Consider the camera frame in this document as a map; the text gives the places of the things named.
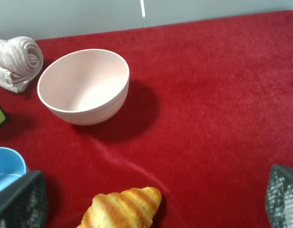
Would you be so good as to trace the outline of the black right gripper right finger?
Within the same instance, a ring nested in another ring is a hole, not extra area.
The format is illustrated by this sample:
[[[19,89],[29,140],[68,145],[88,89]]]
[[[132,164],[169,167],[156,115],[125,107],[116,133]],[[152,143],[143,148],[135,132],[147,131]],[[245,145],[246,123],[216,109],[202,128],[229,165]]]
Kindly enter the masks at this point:
[[[274,164],[265,196],[265,209],[273,228],[293,228],[293,169]]]

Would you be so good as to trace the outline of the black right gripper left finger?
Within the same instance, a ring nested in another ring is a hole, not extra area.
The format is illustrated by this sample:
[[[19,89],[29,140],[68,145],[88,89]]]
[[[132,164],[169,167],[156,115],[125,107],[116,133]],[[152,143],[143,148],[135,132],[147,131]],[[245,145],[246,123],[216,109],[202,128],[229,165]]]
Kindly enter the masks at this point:
[[[47,189],[41,171],[30,171],[0,191],[0,228],[44,228],[47,216]]]

